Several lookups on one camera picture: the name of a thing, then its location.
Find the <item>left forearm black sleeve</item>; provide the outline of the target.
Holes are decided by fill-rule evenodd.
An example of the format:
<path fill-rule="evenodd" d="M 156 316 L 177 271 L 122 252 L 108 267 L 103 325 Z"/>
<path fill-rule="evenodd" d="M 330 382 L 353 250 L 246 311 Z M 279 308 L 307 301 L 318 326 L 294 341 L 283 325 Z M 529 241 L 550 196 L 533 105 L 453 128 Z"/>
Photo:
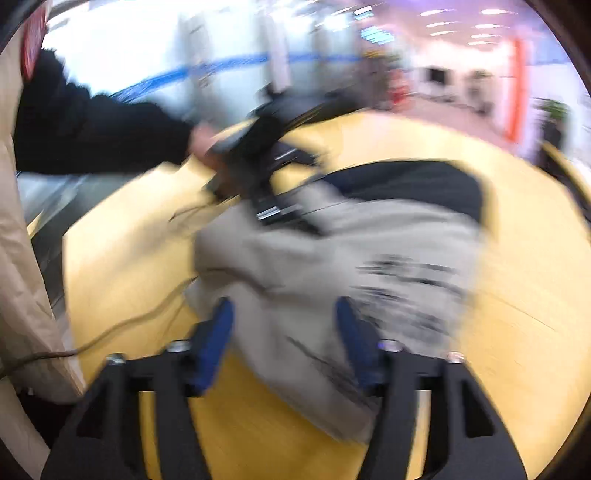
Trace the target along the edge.
<path fill-rule="evenodd" d="M 137 174 L 187 157 L 193 125 L 152 103 L 92 97 L 42 50 L 23 88 L 13 135 L 16 169 L 44 175 Z"/>

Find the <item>person's left hand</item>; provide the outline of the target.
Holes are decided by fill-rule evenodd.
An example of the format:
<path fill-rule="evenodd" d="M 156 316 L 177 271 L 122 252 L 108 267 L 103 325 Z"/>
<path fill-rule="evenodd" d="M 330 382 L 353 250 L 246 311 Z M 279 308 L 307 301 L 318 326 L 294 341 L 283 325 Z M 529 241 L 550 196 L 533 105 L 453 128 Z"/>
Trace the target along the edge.
<path fill-rule="evenodd" d="M 215 131 L 207 122 L 199 122 L 190 132 L 187 153 L 193 155 L 201 164 L 211 169 L 219 177 L 219 182 L 228 183 L 225 163 L 213 146 L 216 143 Z"/>

